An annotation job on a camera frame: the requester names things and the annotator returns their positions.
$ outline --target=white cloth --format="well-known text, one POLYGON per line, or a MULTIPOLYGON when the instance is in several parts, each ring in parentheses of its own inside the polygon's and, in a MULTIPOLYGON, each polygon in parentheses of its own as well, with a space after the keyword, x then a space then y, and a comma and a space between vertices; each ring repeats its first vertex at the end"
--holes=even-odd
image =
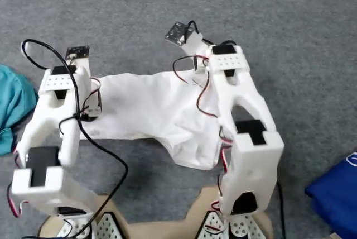
MULTIPOLYGON (((190 78, 192 73, 192 70, 181 71, 180 75, 190 78)), ((216 118, 196 107, 201 86, 193 82, 186 84, 173 72, 110 75, 100 81, 102 113, 93 122, 83 122, 92 138, 152 137, 179 165, 202 170, 216 165, 219 126, 216 118)), ((208 87, 200 100, 200 108, 215 113, 214 99, 208 87)))

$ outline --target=blue cloth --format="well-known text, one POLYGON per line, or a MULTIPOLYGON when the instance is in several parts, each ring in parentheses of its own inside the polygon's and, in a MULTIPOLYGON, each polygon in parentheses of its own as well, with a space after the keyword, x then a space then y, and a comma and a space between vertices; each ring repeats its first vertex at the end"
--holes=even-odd
POLYGON ((0 156, 11 152, 11 126, 31 112, 36 103, 36 91, 26 77, 0 64, 0 156))
POLYGON ((357 238, 357 152, 305 190, 316 213, 342 239, 357 238))

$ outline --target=black cable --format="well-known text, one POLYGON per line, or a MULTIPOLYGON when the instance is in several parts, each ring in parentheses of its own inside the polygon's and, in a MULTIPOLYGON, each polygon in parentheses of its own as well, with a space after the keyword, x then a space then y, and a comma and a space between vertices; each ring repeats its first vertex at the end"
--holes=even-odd
POLYGON ((63 221, 69 224, 69 226, 71 226, 69 233, 67 233, 67 235, 65 236, 65 238, 68 238, 68 235, 70 235, 73 230, 73 225, 67 219, 64 219, 63 221))
POLYGON ((218 190, 219 190, 219 195, 222 196, 221 185, 219 183, 220 177, 221 177, 221 174, 218 174, 218 176, 217 176, 217 186, 218 186, 218 190))
POLYGON ((71 120, 71 119, 77 119, 78 117, 80 117, 80 114, 81 114, 82 112, 84 112, 84 111, 85 111, 86 109, 88 109, 88 108, 89 108, 89 106, 85 106, 84 108, 82 108, 82 109, 80 110, 79 113, 74 113, 71 117, 62 119, 62 120, 59 122, 59 124, 58 124, 58 125, 59 125, 59 130, 60 130, 61 134, 63 135, 63 132, 62 132, 62 129, 61 129, 61 125, 62 125, 63 122, 68 121, 68 120, 71 120))
POLYGON ((22 42, 22 45, 21 45, 21 49, 22 49, 22 52, 23 52, 23 54, 25 55, 25 57, 31 62, 31 63, 33 63, 33 65, 35 65, 36 67, 38 67, 39 69, 41 69, 41 70, 47 70, 47 68, 46 67, 44 67, 44 66, 41 66, 40 64, 38 64, 37 62, 35 62, 33 59, 32 59, 32 57, 30 57, 28 54, 27 54, 27 52, 26 52, 26 44, 28 43, 28 42, 31 42, 31 40, 32 39, 26 39, 24 42, 22 42))
POLYGON ((279 200, 280 200, 281 231, 282 231, 283 239, 286 239, 283 188, 282 188, 280 182, 278 182, 278 181, 277 181, 277 186, 278 186, 279 200))
POLYGON ((185 32, 184 32, 184 42, 186 43, 187 41, 187 33, 189 32, 189 28, 191 25, 194 25, 195 31, 199 34, 199 29, 197 28, 197 24, 194 20, 191 20, 188 24, 187 27, 185 28, 185 32))
POLYGON ((220 45, 237 45, 237 44, 235 43, 235 41, 226 40, 226 41, 222 42, 220 45))
MULTIPOLYGON (((31 59, 27 54, 26 54, 26 49, 25 49, 25 44, 28 42, 33 42, 35 44, 41 45, 47 49, 49 49, 50 51, 52 51, 57 57, 58 59, 62 62, 62 65, 65 67, 67 73, 69 74, 73 86, 74 86, 74 91, 75 91, 75 101, 76 101, 76 111, 77 111, 77 115, 80 114, 80 107, 79 107, 79 93, 78 93, 78 86, 77 83, 73 77, 73 74, 70 72, 69 67, 66 63, 66 61, 64 60, 64 58, 58 53, 57 50, 55 50, 52 46, 41 42, 41 41, 37 41, 34 39, 26 39, 23 43, 22 43, 22 50, 24 52, 24 54, 26 55, 26 57, 29 59, 29 61, 31 63, 33 63, 34 65, 36 65, 37 67, 39 67, 40 69, 43 69, 44 67, 41 65, 38 65, 38 63, 36 63, 33 59, 31 59)), ((95 147, 97 147, 98 149, 102 150, 103 152, 105 152, 106 154, 109 154, 110 156, 114 157, 116 160, 118 160, 123 166, 124 166, 124 174, 121 177, 120 181, 118 182, 118 184, 114 187, 114 189, 110 192, 110 194, 108 195, 108 197, 106 198, 106 200, 103 202, 103 204, 99 207, 99 209, 92 215, 92 217, 90 218, 90 220, 87 222, 86 225, 84 225, 82 227, 82 229, 77 232, 75 235, 71 236, 71 237, 67 237, 68 239, 76 239, 78 235, 80 235, 82 232, 84 232, 88 227, 90 227, 91 223, 95 220, 95 218, 97 218, 97 216, 100 214, 100 212, 103 210, 103 208, 107 205, 107 203, 110 201, 110 199, 113 197, 113 195, 116 193, 116 191, 120 188, 120 186, 123 184, 125 178, 128 175, 129 172, 129 167, 127 165, 127 163, 121 159, 118 155, 114 154, 113 152, 107 150, 105 147, 101 146, 100 144, 96 143, 89 135, 88 133, 83 129, 82 126, 82 122, 80 121, 80 118, 77 117, 76 118, 79 129, 81 130, 82 134, 86 137, 86 139, 92 143, 95 147)), ((37 236, 25 236, 22 239, 42 239, 41 237, 37 237, 37 236)))
POLYGON ((204 39, 204 38, 202 38, 202 40, 203 40, 203 42, 205 42, 208 45, 214 45, 214 43, 211 42, 210 40, 207 40, 207 39, 204 39))

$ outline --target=gray carpet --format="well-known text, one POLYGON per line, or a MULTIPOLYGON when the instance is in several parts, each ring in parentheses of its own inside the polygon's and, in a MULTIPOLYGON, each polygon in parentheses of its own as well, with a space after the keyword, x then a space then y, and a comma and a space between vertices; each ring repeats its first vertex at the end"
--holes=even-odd
MULTIPOLYGON (((182 52, 164 35, 176 20, 191 19, 207 39, 233 39, 242 46, 286 143, 278 174, 287 238, 328 235, 303 191, 356 144, 357 0, 0 0, 0 59, 36 87, 42 71, 19 51, 29 37, 62 53, 89 44, 91 70, 98 77, 168 71, 182 52)), ((33 54, 44 65, 58 64, 48 53, 33 54)), ((200 188, 215 184, 219 171, 177 166, 152 140, 101 143, 129 164, 128 179, 114 197, 129 222, 184 218, 200 188)), ((13 162, 2 158, 0 166, 0 237, 36 234, 45 216, 26 206, 15 221, 5 199, 13 162)), ((78 180, 108 193, 122 172, 114 160, 81 142, 73 169, 78 180)), ((268 213, 281 238, 278 212, 275 193, 268 213)))

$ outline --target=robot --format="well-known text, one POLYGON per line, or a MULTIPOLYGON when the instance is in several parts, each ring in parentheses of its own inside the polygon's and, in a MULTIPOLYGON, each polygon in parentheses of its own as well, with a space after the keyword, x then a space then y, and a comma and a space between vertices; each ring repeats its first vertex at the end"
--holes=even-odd
MULTIPOLYGON (((176 22, 166 39, 192 59, 195 70, 192 79, 202 86, 202 92, 212 87, 218 108, 217 114, 202 112, 215 117, 220 126, 222 140, 218 147, 225 173, 219 183, 218 199, 212 203, 213 210, 208 211, 196 238, 255 238, 249 233, 249 222, 254 213, 268 206, 284 148, 267 104, 255 88, 248 62, 238 45, 232 42, 214 45, 203 38, 195 22, 188 25, 176 22), (231 110, 236 105, 245 108, 254 120, 234 122, 231 110), (229 164, 225 158, 227 148, 230 148, 229 164)), ((92 121, 102 111, 98 86, 90 77, 88 56, 88 46, 71 47, 65 58, 68 69, 64 66, 46 69, 32 120, 16 148, 20 168, 14 171, 12 194, 75 227, 68 234, 61 230, 60 238, 106 238, 97 232, 104 217, 98 224, 95 221, 88 224, 100 206, 97 195, 76 182, 67 171, 75 164, 81 135, 75 116, 80 113, 83 121, 92 121), (78 96, 69 72, 76 82, 78 96), (76 99, 83 105, 80 112, 76 99), (58 129, 61 146, 42 146, 46 137, 58 129)), ((110 213, 104 216, 113 218, 110 213)), ((115 233, 116 238, 125 238, 118 225, 115 233)))

